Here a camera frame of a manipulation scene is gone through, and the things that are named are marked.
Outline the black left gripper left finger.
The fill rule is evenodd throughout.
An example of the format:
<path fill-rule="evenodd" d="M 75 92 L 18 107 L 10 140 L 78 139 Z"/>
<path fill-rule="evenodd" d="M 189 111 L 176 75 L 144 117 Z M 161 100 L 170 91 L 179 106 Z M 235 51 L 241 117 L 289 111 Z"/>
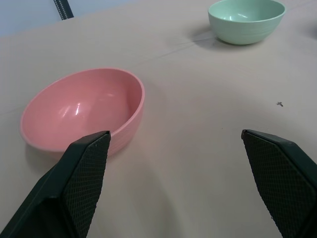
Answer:
<path fill-rule="evenodd" d="M 109 131 L 71 143 L 24 199 L 2 238 L 85 238 L 99 200 Z"/>

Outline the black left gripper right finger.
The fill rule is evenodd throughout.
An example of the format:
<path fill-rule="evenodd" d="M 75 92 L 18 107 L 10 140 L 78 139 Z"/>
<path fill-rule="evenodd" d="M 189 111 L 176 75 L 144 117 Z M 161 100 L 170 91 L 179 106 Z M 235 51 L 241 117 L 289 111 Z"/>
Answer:
<path fill-rule="evenodd" d="M 317 236 L 317 165 L 294 142 L 241 133 L 258 192 L 284 238 Z"/>

